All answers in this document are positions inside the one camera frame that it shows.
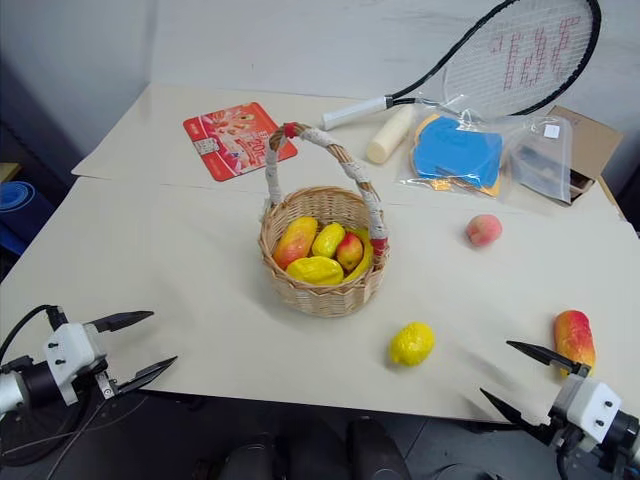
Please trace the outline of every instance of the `red package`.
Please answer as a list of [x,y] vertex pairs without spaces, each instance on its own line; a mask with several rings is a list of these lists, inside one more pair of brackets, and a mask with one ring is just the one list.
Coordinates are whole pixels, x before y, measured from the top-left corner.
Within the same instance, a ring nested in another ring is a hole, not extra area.
[[[278,128],[256,102],[189,118],[183,125],[202,161],[219,182],[264,167],[266,141]],[[297,153],[287,141],[278,151],[278,161]]]

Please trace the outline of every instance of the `racket handle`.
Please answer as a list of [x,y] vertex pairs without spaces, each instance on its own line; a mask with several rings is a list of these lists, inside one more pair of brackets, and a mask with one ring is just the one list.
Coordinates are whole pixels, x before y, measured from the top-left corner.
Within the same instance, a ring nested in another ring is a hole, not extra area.
[[328,112],[322,115],[322,123],[325,130],[350,122],[356,118],[364,117],[371,113],[382,112],[387,109],[387,97],[378,97],[365,100],[364,102],[350,105],[335,112]]

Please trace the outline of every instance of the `black cable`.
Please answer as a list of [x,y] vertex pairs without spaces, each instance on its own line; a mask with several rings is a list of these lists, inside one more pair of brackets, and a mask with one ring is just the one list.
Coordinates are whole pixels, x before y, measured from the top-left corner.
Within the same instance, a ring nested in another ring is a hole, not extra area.
[[46,310],[47,308],[51,308],[51,305],[40,305],[39,307],[36,307],[29,313],[27,313],[22,318],[22,320],[15,324],[15,326],[9,332],[9,335],[7,335],[7,338],[5,338],[2,342],[2,346],[0,346],[0,365],[2,365],[2,359],[4,358],[5,353],[7,353],[11,342],[16,337],[18,332],[22,329],[22,327],[24,327],[29,322],[29,320],[35,317],[38,313]]
[[425,83],[427,80],[429,80],[431,77],[433,77],[436,73],[438,73],[438,71],[445,66],[445,64],[451,59],[451,57],[453,57],[456,52],[458,50],[460,50],[460,48],[467,43],[467,40],[469,40],[478,30],[480,30],[480,28],[482,26],[484,26],[485,23],[487,23],[489,20],[491,20],[498,12],[504,10],[505,8],[507,8],[509,5],[514,4],[515,2],[517,2],[519,0],[507,0],[505,2],[502,2],[500,5],[497,5],[496,7],[492,8],[491,11],[489,13],[487,13],[484,17],[482,17],[480,20],[478,20],[476,22],[476,24],[471,27],[469,30],[467,30],[467,32],[462,36],[462,38],[460,40],[458,40],[453,47],[451,47],[449,49],[449,51],[444,55],[444,57],[442,57],[438,63],[435,64],[435,66],[429,70],[425,75],[423,75],[422,77],[420,77],[418,80],[416,80],[415,82],[413,82],[411,85],[409,85],[408,87],[403,88],[402,90],[398,90],[396,93],[393,93],[391,95],[389,95],[393,100],[393,104],[394,105],[399,105],[400,102],[396,102],[396,100],[400,97],[402,97],[403,95],[406,95],[407,93],[415,90],[416,88],[418,88],[420,85],[422,85],[423,83]]
[[104,400],[102,400],[102,402],[100,402],[100,404],[98,404],[98,406],[96,407],[95,411],[91,414],[91,416],[87,419],[87,421],[84,422],[84,425],[82,425],[82,427],[80,427],[80,429],[73,435],[73,437],[71,437],[71,440],[69,440],[69,443],[67,443],[67,446],[64,447],[64,450],[62,450],[62,453],[60,454],[60,456],[56,460],[56,463],[54,463],[53,466],[51,467],[51,470],[49,470],[49,473],[47,475],[47,480],[51,480],[53,478],[53,476],[55,475],[56,471],[58,470],[58,467],[62,464],[62,461],[67,456],[67,453],[69,453],[69,450],[71,450],[71,447],[73,447],[73,445],[75,445],[75,443],[78,441],[78,439],[87,430],[87,428],[89,427],[91,422],[93,422],[93,420],[98,416],[98,414],[102,411],[102,409],[109,402],[109,400],[111,400],[111,399],[110,398],[105,398]]
[[569,480],[567,476],[567,454],[560,449],[558,455],[556,455],[556,467],[558,468],[558,473],[560,474],[561,480]]

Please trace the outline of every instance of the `blue sponge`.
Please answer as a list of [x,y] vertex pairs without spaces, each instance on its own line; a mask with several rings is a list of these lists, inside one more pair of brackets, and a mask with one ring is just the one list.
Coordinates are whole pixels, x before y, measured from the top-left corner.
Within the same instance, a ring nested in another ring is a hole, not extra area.
[[458,130],[458,122],[439,117],[417,132],[413,165],[421,178],[459,177],[476,188],[498,180],[502,136]]

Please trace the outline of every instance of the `white tape wrapping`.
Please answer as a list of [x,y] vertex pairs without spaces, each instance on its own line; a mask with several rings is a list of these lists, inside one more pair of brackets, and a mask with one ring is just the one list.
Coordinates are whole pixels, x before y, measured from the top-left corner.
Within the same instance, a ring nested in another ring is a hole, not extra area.
[[358,190],[360,190],[360,195],[362,195],[362,199],[369,211],[369,221],[371,222],[371,225],[369,225],[369,236],[372,239],[387,238],[389,232],[384,223],[382,223],[382,211],[380,210],[380,200],[378,196],[374,192],[367,192],[361,188]]
[[[283,135],[278,150],[280,150],[280,147],[282,147],[286,141],[287,139]],[[282,190],[280,190],[280,183],[278,182],[278,152],[271,150],[268,140],[267,155],[265,156],[264,162],[266,163],[265,176],[267,177],[267,185],[269,186],[271,205],[277,205],[282,202]]]
[[350,179],[355,180],[358,183],[365,183],[370,181],[369,176],[367,175],[367,172],[365,171],[362,164],[357,162],[350,162],[342,163],[341,165],[344,169],[344,173],[346,173],[347,177],[349,177]]
[[323,148],[327,148],[329,145],[340,145],[336,140],[327,132],[323,132],[317,128],[309,128],[300,134],[300,138],[308,140],[311,143],[320,145]]
[[[327,132],[323,132],[317,128],[309,128],[300,134],[300,138],[315,143],[323,148],[327,148],[330,145],[340,145],[334,140]],[[287,138],[283,135],[278,145],[278,150],[286,143]],[[282,191],[278,183],[278,154],[274,152],[269,146],[267,141],[267,155],[265,157],[267,183],[269,185],[269,198],[271,205],[277,205],[282,202]],[[365,167],[357,162],[351,161],[347,163],[341,163],[345,174],[356,181],[358,184],[369,183],[369,176],[366,173]],[[382,210],[380,209],[380,198],[375,192],[369,192],[363,190],[358,186],[360,195],[364,200],[364,203],[369,212],[370,228],[369,235],[372,239],[385,239],[388,236],[387,228],[382,222]]]

